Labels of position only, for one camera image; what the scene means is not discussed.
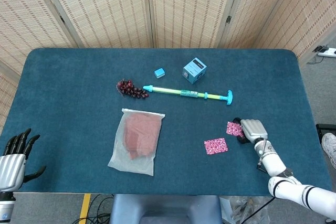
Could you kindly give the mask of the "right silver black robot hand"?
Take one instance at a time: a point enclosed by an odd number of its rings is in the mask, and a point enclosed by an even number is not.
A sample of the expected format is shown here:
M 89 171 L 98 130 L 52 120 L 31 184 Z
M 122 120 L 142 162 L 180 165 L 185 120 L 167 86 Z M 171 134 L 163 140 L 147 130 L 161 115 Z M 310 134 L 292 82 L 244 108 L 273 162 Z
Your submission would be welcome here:
M 243 135 L 236 136 L 240 144 L 256 144 L 259 141 L 268 139 L 268 133 L 260 120 L 234 118 L 233 122 L 241 126 L 242 129 Z

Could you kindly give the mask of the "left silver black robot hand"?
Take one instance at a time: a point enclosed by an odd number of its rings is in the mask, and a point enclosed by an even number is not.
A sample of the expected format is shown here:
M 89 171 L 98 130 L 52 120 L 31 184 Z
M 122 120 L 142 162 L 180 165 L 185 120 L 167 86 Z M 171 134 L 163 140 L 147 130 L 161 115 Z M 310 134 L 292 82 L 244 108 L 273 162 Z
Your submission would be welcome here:
M 1 193 L 13 193 L 22 184 L 41 176 L 47 166 L 41 166 L 32 174 L 25 174 L 26 163 L 34 143 L 40 138 L 37 134 L 28 138 L 31 129 L 11 137 L 5 145 L 1 155 Z

